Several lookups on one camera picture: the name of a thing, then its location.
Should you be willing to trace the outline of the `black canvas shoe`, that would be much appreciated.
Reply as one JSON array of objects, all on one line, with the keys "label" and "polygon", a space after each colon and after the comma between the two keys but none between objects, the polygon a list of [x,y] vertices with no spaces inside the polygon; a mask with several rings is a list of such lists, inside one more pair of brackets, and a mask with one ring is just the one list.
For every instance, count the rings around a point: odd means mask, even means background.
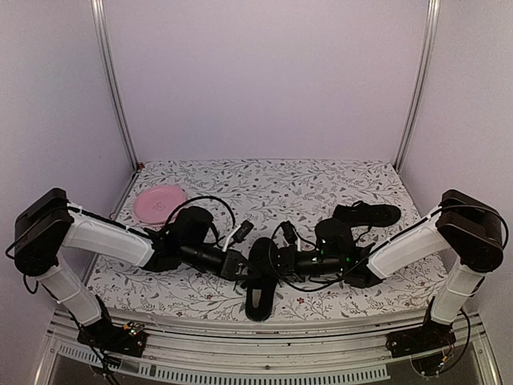
[{"label": "black canvas shoe", "polygon": [[402,211],[397,206],[370,205],[363,201],[357,201],[351,206],[337,205],[333,211],[333,218],[349,227],[388,227],[397,223],[401,215]]},{"label": "black canvas shoe", "polygon": [[278,276],[269,259],[277,255],[277,246],[269,237],[258,238],[249,252],[249,261],[260,273],[246,283],[246,317],[254,322],[267,320],[273,311]]}]

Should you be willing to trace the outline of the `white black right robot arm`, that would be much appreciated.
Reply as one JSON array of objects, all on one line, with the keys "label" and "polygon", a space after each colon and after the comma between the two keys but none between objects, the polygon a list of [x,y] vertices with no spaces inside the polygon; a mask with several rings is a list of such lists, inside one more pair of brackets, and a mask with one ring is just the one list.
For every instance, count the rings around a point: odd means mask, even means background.
[{"label": "white black right robot arm", "polygon": [[414,333],[414,342],[423,350],[444,339],[484,278],[502,265],[510,238],[497,209],[455,189],[444,192],[427,215],[378,245],[357,247],[342,236],[345,228],[340,221],[328,219],[316,228],[316,249],[290,246],[269,252],[272,271],[284,280],[331,274],[334,283],[367,289],[452,252],[457,261],[430,296],[425,324]]}]

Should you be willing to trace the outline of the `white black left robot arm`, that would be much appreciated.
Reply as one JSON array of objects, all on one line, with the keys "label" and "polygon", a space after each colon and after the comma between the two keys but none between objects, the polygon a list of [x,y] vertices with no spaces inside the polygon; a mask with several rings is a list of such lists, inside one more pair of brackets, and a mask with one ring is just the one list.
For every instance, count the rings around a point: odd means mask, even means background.
[{"label": "white black left robot arm", "polygon": [[217,233],[213,216],[195,203],[192,198],[178,205],[157,231],[137,230],[88,212],[71,203],[64,190],[53,188],[17,217],[14,241],[5,254],[23,277],[34,278],[37,287],[52,294],[102,348],[111,348],[119,341],[119,331],[103,302],[60,260],[63,248],[113,257],[152,273],[185,264],[230,282],[260,277],[254,264],[232,249],[252,224],[233,224],[225,238],[207,243],[206,236]]}]

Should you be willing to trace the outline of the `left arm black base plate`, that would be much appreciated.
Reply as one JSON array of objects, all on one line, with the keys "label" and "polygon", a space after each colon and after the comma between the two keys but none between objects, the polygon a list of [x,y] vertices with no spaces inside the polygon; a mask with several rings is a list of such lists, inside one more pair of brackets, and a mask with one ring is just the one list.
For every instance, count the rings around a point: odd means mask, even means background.
[{"label": "left arm black base plate", "polygon": [[112,353],[141,358],[147,344],[145,325],[130,321],[116,326],[111,321],[99,320],[90,326],[80,326],[78,342]]}]

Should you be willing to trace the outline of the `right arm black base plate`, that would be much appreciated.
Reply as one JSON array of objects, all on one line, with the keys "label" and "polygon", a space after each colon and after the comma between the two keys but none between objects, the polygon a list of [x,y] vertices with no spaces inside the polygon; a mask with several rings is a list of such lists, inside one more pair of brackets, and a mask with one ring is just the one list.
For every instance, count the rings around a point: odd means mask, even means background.
[{"label": "right arm black base plate", "polygon": [[432,321],[410,329],[395,331],[386,336],[386,348],[393,358],[441,349],[455,342],[456,337],[451,325]]}]

